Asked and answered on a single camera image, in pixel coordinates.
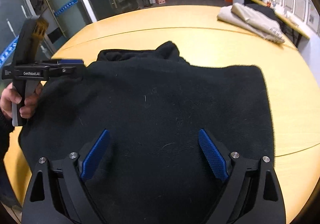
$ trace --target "red box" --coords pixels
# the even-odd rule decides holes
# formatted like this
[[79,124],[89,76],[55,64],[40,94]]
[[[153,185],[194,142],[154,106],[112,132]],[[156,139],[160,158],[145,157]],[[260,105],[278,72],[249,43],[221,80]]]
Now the red box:
[[157,0],[158,4],[165,4],[165,0]]

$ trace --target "black sweater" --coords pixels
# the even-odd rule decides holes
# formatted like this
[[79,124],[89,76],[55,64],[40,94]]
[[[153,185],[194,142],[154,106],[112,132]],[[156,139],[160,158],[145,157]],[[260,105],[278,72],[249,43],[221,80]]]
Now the black sweater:
[[14,130],[11,120],[7,120],[0,109],[0,160],[9,148],[9,134]]

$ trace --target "hand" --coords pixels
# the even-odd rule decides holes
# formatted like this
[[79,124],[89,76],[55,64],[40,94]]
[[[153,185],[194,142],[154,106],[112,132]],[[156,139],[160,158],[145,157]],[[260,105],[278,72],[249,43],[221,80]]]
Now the hand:
[[[20,114],[22,118],[31,118],[35,113],[36,107],[38,105],[39,96],[42,91],[42,84],[36,87],[35,92],[27,97],[24,101],[24,106],[20,108]],[[12,88],[12,83],[10,83],[1,94],[0,98],[0,108],[6,119],[12,119],[12,102],[19,104],[22,98],[19,93]]]

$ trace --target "blue gripper pad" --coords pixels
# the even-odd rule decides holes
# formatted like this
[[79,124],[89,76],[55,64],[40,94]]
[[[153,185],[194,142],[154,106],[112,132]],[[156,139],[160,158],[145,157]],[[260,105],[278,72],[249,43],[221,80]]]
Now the blue gripper pad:
[[104,130],[95,144],[92,146],[90,152],[82,163],[82,172],[80,178],[85,181],[91,179],[96,171],[102,156],[104,155],[110,143],[110,134],[108,130]]
[[198,141],[215,177],[225,182],[229,178],[227,163],[203,129],[199,131]]

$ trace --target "wooden table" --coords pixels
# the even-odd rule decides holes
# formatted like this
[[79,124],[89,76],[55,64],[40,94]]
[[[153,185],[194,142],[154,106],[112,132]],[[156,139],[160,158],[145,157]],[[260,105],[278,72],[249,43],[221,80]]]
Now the wooden table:
[[[267,4],[261,0],[251,0],[252,2],[262,5],[262,6],[267,6]],[[301,30],[301,28],[299,28],[297,25],[295,25],[292,21],[290,21],[287,17],[285,17],[283,14],[280,14],[278,12],[275,12],[275,15],[281,20],[281,22],[284,25],[289,26],[292,29],[292,33],[294,33],[294,31],[296,31],[297,33],[299,33],[298,39],[295,43],[295,46],[298,48],[298,45],[301,41],[302,36],[305,37],[306,39],[310,40],[310,37],[303,31]]]
[[[320,90],[307,64],[285,36],[274,44],[236,26],[217,21],[219,7],[165,6],[129,12],[87,25],[55,54],[82,58],[89,65],[103,49],[155,49],[172,40],[192,65],[259,66],[268,89],[274,126],[275,169],[287,223],[299,213],[320,176]],[[10,138],[5,165],[19,201],[30,170]]]

